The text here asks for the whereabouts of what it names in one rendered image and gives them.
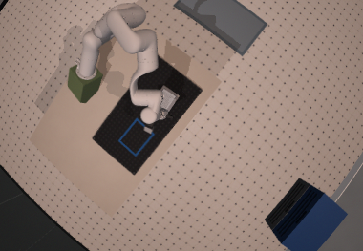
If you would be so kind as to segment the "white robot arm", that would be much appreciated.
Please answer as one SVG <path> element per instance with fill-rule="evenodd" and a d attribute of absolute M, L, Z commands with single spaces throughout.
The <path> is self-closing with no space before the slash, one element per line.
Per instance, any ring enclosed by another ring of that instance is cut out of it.
<path fill-rule="evenodd" d="M 84 34 L 81 59 L 77 58 L 76 61 L 79 63 L 75 62 L 75 64 L 78 64 L 76 74 L 80 78 L 93 79 L 96 76 L 98 48 L 113 37 L 126 52 L 136 53 L 138 68 L 130 81 L 130 96 L 134 105 L 148 106 L 141 111 L 140 117 L 144 123 L 147 123 L 144 131 L 152 134 L 154 122 L 164 118 L 160 108 L 163 92 L 162 90 L 138 89 L 138 79 L 159 66 L 157 35 L 150 29 L 132 30 L 141 25 L 145 18 L 145 10 L 137 4 L 125 3 L 111 8 L 96 23 L 94 29 Z"/>

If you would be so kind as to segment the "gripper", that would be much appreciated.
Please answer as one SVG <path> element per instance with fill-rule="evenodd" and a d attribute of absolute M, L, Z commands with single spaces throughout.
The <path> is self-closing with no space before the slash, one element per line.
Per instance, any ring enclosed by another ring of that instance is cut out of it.
<path fill-rule="evenodd" d="M 161 119 L 166 119 L 167 117 L 173 119 L 173 116 L 170 115 L 170 112 L 168 112 L 168 110 L 166 110 L 166 109 L 164 109 L 162 107 L 160 107 L 160 108 L 161 108 L 161 111 L 162 111 L 162 115 L 164 116 L 164 118 L 161 118 Z"/>

